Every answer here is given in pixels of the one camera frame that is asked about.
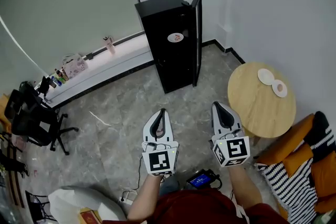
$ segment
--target sticker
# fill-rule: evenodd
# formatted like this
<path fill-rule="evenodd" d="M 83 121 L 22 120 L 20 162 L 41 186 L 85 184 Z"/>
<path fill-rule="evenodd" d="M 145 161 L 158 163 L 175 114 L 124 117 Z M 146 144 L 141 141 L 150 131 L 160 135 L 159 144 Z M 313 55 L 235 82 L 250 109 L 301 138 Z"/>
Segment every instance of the sticker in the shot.
<path fill-rule="evenodd" d="M 218 145 L 216 145 L 214 153 L 219 161 L 220 164 L 222 164 L 225 161 L 224 154 L 222 153 L 221 149 Z"/>
<path fill-rule="evenodd" d="M 229 161 L 225 166 L 231 166 L 231 165 L 237 165 L 237 164 L 241 164 L 243 163 L 243 161 L 245 160 L 246 158 L 242 158 L 242 159 L 234 159 L 232 161 Z"/>
<path fill-rule="evenodd" d="M 166 172 L 161 172 L 161 173 L 154 173 L 154 176 L 164 176 L 164 175 L 171 175 L 172 171 L 166 171 Z"/>
<path fill-rule="evenodd" d="M 170 169 L 167 151 L 150 153 L 149 164 L 151 171 Z"/>
<path fill-rule="evenodd" d="M 227 150 L 230 158 L 247 156 L 244 139 L 227 140 Z"/>
<path fill-rule="evenodd" d="M 168 41 L 172 43 L 180 42 L 184 36 L 181 33 L 172 33 L 168 36 Z"/>

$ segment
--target white plate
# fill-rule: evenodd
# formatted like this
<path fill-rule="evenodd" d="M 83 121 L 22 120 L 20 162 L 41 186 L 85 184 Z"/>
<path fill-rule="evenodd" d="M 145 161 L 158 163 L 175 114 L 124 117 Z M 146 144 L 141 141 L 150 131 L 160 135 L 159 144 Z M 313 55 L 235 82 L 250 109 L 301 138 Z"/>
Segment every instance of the white plate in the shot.
<path fill-rule="evenodd" d="M 258 70 L 258 79 L 265 85 L 272 85 L 274 75 L 268 69 L 261 68 Z"/>
<path fill-rule="evenodd" d="M 279 91 L 278 86 L 282 85 L 282 90 Z M 273 92 L 278 96 L 278 97 L 286 97 L 287 95 L 287 86 L 281 81 L 276 79 L 273 83 L 272 83 L 272 89 Z"/>
<path fill-rule="evenodd" d="M 172 33 L 167 37 L 168 41 L 172 43 L 180 42 L 183 38 L 184 36 L 181 33 Z"/>

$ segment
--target round wooden table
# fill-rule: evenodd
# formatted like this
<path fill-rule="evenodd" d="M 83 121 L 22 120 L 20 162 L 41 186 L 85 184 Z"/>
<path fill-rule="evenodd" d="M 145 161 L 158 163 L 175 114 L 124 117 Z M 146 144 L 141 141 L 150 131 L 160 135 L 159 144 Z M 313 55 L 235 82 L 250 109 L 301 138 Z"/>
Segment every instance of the round wooden table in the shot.
<path fill-rule="evenodd" d="M 260 68 L 268 69 L 274 79 L 286 84 L 286 97 L 278 97 L 272 86 L 258 79 Z M 239 114 L 247 135 L 272 138 L 283 135 L 292 126 L 296 114 L 295 95 L 288 80 L 273 67 L 260 62 L 239 66 L 229 79 L 227 92 L 229 104 Z"/>

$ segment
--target black baseboard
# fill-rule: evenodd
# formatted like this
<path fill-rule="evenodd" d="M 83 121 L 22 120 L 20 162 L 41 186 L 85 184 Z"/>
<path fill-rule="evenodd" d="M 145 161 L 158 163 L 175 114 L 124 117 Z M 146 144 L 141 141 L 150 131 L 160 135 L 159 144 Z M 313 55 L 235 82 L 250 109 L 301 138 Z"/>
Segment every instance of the black baseboard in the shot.
<path fill-rule="evenodd" d="M 246 63 L 233 48 L 228 48 L 225 52 L 231 52 L 242 65 Z"/>
<path fill-rule="evenodd" d="M 238 53 L 233 48 L 228 48 L 228 49 L 223 48 L 223 46 L 216 39 L 212 39 L 212 40 L 203 42 L 202 47 L 205 47 L 205 46 L 208 46 L 208 45 L 211 45 L 211 44 L 215 44 L 218 49 L 220 49 L 222 52 L 224 52 L 226 54 L 231 52 L 241 64 L 245 63 L 245 61 L 242 59 L 242 57 L 240 57 L 238 55 Z"/>
<path fill-rule="evenodd" d="M 238 55 L 238 53 L 233 48 L 228 48 L 228 49 L 223 48 L 221 46 L 221 44 L 219 44 L 219 42 L 216 39 L 212 39 L 212 40 L 203 42 L 202 43 L 202 47 L 205 47 L 205 46 L 208 46 L 208 45 L 211 45 L 211 44 L 215 44 L 224 53 L 231 52 L 237 58 L 237 60 L 241 64 L 245 63 L 245 61 Z M 130 70 L 127 70 L 127 71 L 125 71 L 125 72 L 123 72 L 121 74 L 118 74 L 118 75 L 116 75 L 116 76 L 114 76 L 112 78 L 109 78 L 109 79 L 107 79 L 107 80 L 105 80 L 105 81 L 103 81 L 103 82 L 101 82 L 101 83 L 99 83 L 99 84 L 97 84 L 95 86 L 92 86 L 91 88 L 89 88 L 89 89 L 87 89 L 87 90 L 85 90 L 85 91 L 83 91 L 81 93 L 78 93 L 78 94 L 74 95 L 73 97 L 69 98 L 68 100 L 66 100 L 66 101 L 64 101 L 62 103 L 59 103 L 58 105 L 54 106 L 53 108 L 54 109 L 58 109 L 61 106 L 64 106 L 64 105 L 70 103 L 71 101 L 73 101 L 75 99 L 78 99 L 78 98 L 84 96 L 85 94 L 88 94 L 89 92 L 92 92 L 92 91 L 94 91 L 96 89 L 99 89 L 99 88 L 101 88 L 101 87 L 103 87 L 103 86 L 105 86 L 105 85 L 107 85 L 107 84 L 109 84 L 111 82 L 114 82 L 114 81 L 116 81 L 118 79 L 126 77 L 127 75 L 130 75 L 130 74 L 132 74 L 134 72 L 137 72 L 137 71 L 139 71 L 141 69 L 144 69 L 146 67 L 152 66 L 153 64 L 154 64 L 154 61 L 150 61 L 150 62 L 144 63 L 144 64 L 142 64 L 140 66 L 134 67 L 134 68 L 132 68 Z"/>
<path fill-rule="evenodd" d="M 105 85 L 107 85 L 107 84 L 109 84 L 111 82 L 114 82 L 114 81 L 116 81 L 118 79 L 126 77 L 127 75 L 130 75 L 130 74 L 132 74 L 134 72 L 137 72 L 137 71 L 139 71 L 141 69 L 144 69 L 146 67 L 152 66 L 153 64 L 154 64 L 154 61 L 150 61 L 150 62 L 147 62 L 147 63 L 143 63 L 140 66 L 134 67 L 134 68 L 132 68 L 130 70 L 127 70 L 127 71 L 125 71 L 123 73 L 120 73 L 120 74 L 118 74 L 118 75 L 116 75 L 116 76 L 114 76 L 112 78 L 109 78 L 109 79 L 107 79 L 107 80 L 105 80 L 105 81 L 103 81 L 103 82 L 101 82 L 99 84 L 96 84 L 96 85 L 92 86 L 91 88 L 89 88 L 89 89 L 87 89 L 87 90 L 85 90 L 83 92 L 80 92 L 80 93 L 74 95 L 73 97 L 69 98 L 68 100 L 66 100 L 66 101 L 64 101 L 62 103 L 59 103 L 58 105 L 54 106 L 53 109 L 58 109 L 61 106 L 64 106 L 64 105 L 70 103 L 71 101 L 73 101 L 75 99 L 78 99 L 78 98 L 84 96 L 85 94 L 88 94 L 89 92 L 93 92 L 96 89 L 99 89 L 99 88 L 101 88 L 101 87 L 103 87 L 103 86 L 105 86 Z"/>

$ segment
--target marble floor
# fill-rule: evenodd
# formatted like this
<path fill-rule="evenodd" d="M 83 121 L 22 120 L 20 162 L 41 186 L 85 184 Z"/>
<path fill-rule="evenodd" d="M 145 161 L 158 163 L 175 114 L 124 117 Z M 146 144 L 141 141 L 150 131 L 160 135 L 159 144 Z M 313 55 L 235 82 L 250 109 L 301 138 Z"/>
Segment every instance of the marble floor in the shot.
<path fill-rule="evenodd" d="M 177 176 L 187 179 L 198 169 L 212 169 L 221 175 L 221 192 L 229 195 L 231 184 L 225 168 L 219 168 L 210 150 L 212 136 L 210 107 L 214 101 L 228 104 L 227 84 L 233 70 L 240 65 L 229 52 L 224 54 L 215 45 L 203 48 L 202 67 L 197 87 L 188 86 L 164 94 L 155 66 L 150 66 L 76 99 L 61 108 L 69 118 L 64 127 L 76 126 L 62 136 L 70 155 L 59 145 L 49 147 L 27 144 L 20 158 L 30 170 L 21 180 L 24 190 L 48 195 L 67 185 L 91 187 L 117 200 L 123 190 L 136 188 L 139 159 L 142 153 L 142 128 L 160 108 L 166 108 L 172 123 L 174 139 L 180 144 Z M 251 145 L 255 156 L 272 140 L 261 139 Z M 245 167 L 261 190 L 265 203 L 276 208 L 269 187 L 253 166 L 253 158 Z M 141 166 L 142 183 L 146 177 Z M 27 210 L 23 218 L 29 223 Z"/>

